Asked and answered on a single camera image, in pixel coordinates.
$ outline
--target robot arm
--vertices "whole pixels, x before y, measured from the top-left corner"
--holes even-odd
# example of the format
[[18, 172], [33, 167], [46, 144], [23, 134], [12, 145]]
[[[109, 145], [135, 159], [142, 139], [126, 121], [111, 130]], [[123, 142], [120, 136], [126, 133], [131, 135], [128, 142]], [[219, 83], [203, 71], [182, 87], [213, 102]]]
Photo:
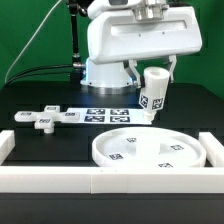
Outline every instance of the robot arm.
[[89, 59], [83, 86], [103, 90], [102, 93], [141, 87], [135, 69], [137, 61], [169, 59], [169, 72], [161, 68], [144, 72], [145, 87], [141, 89], [139, 104], [147, 119], [153, 120], [156, 111], [163, 107], [176, 55], [201, 49], [194, 9], [169, 8], [166, 0], [95, 0], [88, 15], [92, 22], [88, 27]]

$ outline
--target white cross-shaped piece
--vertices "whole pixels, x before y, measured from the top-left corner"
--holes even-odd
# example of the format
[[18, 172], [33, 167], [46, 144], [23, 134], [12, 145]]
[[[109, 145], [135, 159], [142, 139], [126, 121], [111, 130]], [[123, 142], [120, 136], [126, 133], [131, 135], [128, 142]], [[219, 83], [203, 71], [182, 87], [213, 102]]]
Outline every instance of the white cross-shaped piece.
[[35, 122], [35, 129], [43, 129], [44, 133], [54, 132], [54, 122], [78, 122], [80, 113], [60, 112], [60, 106], [46, 106], [43, 112], [19, 111], [15, 115], [17, 122]]

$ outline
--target green wall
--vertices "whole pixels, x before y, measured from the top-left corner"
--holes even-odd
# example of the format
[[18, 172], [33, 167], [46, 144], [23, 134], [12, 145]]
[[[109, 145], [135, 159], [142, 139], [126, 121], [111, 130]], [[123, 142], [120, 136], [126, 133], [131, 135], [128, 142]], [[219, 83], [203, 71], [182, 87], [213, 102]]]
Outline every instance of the green wall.
[[[195, 7], [203, 48], [200, 53], [178, 57], [175, 81], [201, 84], [224, 99], [224, 1], [185, 2]], [[0, 86], [4, 83], [9, 66], [55, 3], [56, 0], [0, 1]], [[80, 53], [84, 61], [88, 55], [86, 27], [89, 20], [79, 17], [78, 21]], [[70, 63], [71, 55], [70, 16], [65, 4], [61, 3], [16, 64], [11, 75], [40, 65]], [[142, 62], [140, 70], [143, 66], [152, 64]], [[47, 79], [58, 80], [52, 76]]]

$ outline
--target white circular plate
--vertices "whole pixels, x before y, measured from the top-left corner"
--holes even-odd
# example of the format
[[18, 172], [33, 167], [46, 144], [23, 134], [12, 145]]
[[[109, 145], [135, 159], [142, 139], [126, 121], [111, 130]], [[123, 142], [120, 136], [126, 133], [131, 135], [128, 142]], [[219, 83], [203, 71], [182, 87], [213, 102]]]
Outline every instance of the white circular plate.
[[102, 167], [203, 167], [206, 151], [185, 134], [151, 127], [105, 132], [92, 144], [92, 156]]

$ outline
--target black tabletop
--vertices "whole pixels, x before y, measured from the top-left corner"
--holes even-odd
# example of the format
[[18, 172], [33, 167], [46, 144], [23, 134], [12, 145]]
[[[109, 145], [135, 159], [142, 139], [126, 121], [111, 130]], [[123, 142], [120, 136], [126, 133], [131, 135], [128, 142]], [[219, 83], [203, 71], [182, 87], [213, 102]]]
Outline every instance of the black tabletop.
[[[104, 95], [82, 92], [69, 82], [17, 82], [0, 92], [0, 131], [14, 130], [16, 147], [3, 166], [96, 166], [93, 139], [130, 125], [56, 123], [46, 135], [33, 123], [17, 123], [17, 111], [43, 111], [46, 105], [87, 108], [140, 108], [139, 93]], [[170, 84], [164, 109], [153, 127], [195, 138], [212, 132], [224, 143], [224, 102], [204, 87]], [[220, 194], [0, 194], [1, 223], [224, 223]]]

